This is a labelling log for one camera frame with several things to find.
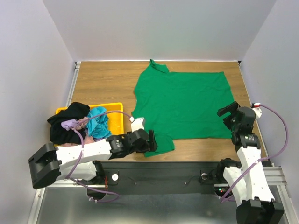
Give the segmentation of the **green t shirt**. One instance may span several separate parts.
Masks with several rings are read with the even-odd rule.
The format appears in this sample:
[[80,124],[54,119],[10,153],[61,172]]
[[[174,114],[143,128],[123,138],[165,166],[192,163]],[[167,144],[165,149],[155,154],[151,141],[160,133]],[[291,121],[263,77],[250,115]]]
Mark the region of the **green t shirt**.
[[145,118],[145,129],[153,130],[155,152],[145,157],[175,149],[174,140],[230,139],[231,132],[217,115],[220,108],[234,101],[225,73],[174,72],[150,60],[134,88],[135,118]]

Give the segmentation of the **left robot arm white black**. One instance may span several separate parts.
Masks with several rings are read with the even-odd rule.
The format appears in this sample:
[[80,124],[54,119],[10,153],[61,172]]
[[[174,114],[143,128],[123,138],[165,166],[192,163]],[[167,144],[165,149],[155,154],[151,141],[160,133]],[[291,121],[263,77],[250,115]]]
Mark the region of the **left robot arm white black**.
[[124,158],[132,153],[154,152],[157,142],[153,130],[135,130],[112,135],[83,146],[55,146],[46,143],[28,160],[34,189],[48,187],[60,180],[81,179],[101,183],[104,172],[96,168],[96,161]]

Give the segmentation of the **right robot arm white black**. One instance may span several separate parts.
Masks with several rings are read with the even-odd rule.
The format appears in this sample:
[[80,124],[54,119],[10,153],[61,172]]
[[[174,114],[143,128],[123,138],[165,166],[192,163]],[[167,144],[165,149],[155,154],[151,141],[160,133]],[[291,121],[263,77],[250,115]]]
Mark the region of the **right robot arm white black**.
[[284,214],[281,203],[276,202],[266,180],[262,162],[270,157],[261,157],[261,144],[253,131],[254,122],[262,115],[260,103],[241,107],[233,102],[217,111],[224,125],[231,131],[231,140],[239,161],[223,159],[215,170],[220,182],[229,188],[221,196],[221,203],[235,199],[236,220],[239,224],[277,224]]

